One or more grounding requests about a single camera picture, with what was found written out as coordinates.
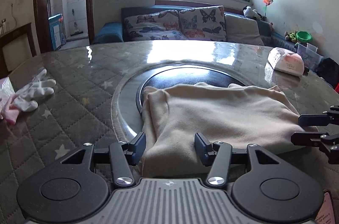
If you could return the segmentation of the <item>quilted grey star tablecloth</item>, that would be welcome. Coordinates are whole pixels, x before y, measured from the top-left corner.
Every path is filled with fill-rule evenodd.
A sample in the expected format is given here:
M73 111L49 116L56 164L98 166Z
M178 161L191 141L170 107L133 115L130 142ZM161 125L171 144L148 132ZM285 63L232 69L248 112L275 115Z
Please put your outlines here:
M45 53L10 74L21 89L42 68L56 80L55 92L39 108L1 122L1 222L23 223L16 192L20 183L84 142L103 148L117 139L111 101L118 84L138 68L162 63L204 64L248 85L278 86L301 114L338 104L338 94L314 73L295 78L270 74L266 46L198 40L96 44Z

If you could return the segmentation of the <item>white cotton glove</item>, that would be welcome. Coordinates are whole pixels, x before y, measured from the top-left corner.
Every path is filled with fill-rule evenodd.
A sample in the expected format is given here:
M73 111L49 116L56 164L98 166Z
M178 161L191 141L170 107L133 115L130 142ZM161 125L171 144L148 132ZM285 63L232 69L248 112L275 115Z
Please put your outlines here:
M38 101L52 95L56 81L46 78L47 70L43 68L30 83L15 93L12 105L22 112L32 112L39 106Z

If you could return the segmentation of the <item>colourful pinwheel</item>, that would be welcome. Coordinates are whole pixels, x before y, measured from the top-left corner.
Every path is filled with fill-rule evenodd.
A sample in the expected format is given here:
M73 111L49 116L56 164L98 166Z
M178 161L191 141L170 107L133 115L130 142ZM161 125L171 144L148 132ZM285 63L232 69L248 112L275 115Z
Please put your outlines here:
M268 6L270 6L272 3L274 2L274 0L263 0L264 3L264 17L267 17L267 8Z

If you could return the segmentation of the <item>black backpack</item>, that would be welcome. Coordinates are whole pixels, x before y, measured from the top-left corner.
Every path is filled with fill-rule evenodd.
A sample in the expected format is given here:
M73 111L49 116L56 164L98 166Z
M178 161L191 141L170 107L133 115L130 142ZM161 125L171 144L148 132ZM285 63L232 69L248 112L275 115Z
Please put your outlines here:
M339 65L336 61L329 57L322 58L315 73L338 93Z

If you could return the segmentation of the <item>black round hotplate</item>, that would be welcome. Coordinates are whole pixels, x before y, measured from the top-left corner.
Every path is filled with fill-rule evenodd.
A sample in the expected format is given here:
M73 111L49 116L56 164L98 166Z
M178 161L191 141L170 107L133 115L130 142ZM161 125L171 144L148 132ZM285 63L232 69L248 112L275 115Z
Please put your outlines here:
M139 113L142 112L144 89L147 86L155 87L157 89L165 89L178 84L195 85L200 82L216 87L228 87L231 83L244 86L241 81L235 79L228 73L203 66L184 65L171 67L166 70L158 68L153 71L154 73L147 79L144 79L143 83L140 84L137 90L136 105Z

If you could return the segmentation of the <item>cream beige garment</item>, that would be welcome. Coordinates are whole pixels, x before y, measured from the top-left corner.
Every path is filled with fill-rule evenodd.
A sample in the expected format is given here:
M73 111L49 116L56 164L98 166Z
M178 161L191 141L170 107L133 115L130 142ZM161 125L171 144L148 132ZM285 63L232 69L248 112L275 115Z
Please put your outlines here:
M166 89L147 86L142 117L146 178L207 173L195 152L196 133L234 148L254 143L280 154L296 150L290 138L303 131L299 113L277 86L216 87L203 82Z

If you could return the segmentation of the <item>blue sofa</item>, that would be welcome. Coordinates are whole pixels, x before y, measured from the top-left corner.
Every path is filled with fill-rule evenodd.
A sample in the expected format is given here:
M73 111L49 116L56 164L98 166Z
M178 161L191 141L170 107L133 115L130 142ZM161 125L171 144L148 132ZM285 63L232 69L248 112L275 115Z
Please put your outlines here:
M163 39L210 40L285 48L301 55L304 65L332 87L338 85L338 63L332 58L317 56L312 51L302 52L304 45L274 33L272 23L226 12L223 6L122 8L121 21L106 23L95 36L94 43Z

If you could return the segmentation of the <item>butterfly pillow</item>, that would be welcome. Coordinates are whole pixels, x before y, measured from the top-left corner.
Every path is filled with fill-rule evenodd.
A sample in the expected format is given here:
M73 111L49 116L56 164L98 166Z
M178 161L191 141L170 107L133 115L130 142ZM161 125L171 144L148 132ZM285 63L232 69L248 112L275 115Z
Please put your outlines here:
M132 41L187 40L187 37L180 31L177 10L127 17L124 19L124 26Z
M198 7L178 12L181 32L188 39L226 41L223 6Z

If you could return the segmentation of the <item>pink tissue pack left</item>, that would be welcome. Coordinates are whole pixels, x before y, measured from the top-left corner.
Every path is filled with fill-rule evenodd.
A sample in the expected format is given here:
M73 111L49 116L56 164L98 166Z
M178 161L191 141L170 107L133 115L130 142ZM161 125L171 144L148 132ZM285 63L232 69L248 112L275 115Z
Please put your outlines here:
M1 120L5 120L10 125L15 125L20 110L13 105L15 91L10 78L1 79Z

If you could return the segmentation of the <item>panda plush toy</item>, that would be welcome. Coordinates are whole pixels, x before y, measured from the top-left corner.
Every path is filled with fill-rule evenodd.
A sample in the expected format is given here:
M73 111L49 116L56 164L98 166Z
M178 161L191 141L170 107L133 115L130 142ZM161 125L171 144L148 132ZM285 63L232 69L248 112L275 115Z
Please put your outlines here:
M251 6L245 6L243 8L243 14L246 18L256 19L257 21L260 21L262 18L257 10L254 10Z

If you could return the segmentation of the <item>blue toy cabinet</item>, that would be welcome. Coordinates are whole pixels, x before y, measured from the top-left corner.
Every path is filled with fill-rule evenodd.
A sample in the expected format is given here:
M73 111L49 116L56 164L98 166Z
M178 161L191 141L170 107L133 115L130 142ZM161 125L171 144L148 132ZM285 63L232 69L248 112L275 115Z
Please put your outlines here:
M56 14L48 18L48 21L51 43L53 51L55 51L66 44L63 14Z

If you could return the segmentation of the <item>butterfly pillow right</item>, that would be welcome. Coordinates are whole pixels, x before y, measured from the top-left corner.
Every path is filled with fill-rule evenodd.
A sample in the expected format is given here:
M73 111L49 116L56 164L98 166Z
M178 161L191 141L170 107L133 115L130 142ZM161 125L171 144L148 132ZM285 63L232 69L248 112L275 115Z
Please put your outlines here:
M198 7L178 12L181 32L188 39L226 41L223 6Z

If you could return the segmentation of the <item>green plastic bowl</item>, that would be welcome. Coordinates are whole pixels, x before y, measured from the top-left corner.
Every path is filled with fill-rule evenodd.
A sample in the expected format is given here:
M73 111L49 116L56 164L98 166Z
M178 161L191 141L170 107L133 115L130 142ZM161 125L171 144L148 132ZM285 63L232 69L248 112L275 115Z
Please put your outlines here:
M308 33L307 31L298 31L296 33L296 39L298 42L301 43L308 43L312 41L312 36L310 33Z

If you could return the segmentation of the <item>white pink tissue pack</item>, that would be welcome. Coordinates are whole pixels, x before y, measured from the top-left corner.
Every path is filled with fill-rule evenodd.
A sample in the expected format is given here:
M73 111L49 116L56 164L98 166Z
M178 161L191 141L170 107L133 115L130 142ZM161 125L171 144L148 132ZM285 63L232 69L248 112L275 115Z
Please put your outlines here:
M295 52L281 47L273 48L268 54L268 63L274 70L301 77L304 73L304 61Z

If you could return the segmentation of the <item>beige cushion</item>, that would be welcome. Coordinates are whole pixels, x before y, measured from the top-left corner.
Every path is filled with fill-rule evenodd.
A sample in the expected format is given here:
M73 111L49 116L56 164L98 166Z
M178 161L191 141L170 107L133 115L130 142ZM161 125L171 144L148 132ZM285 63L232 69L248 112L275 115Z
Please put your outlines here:
M232 43L264 46L257 21L225 14L227 41Z

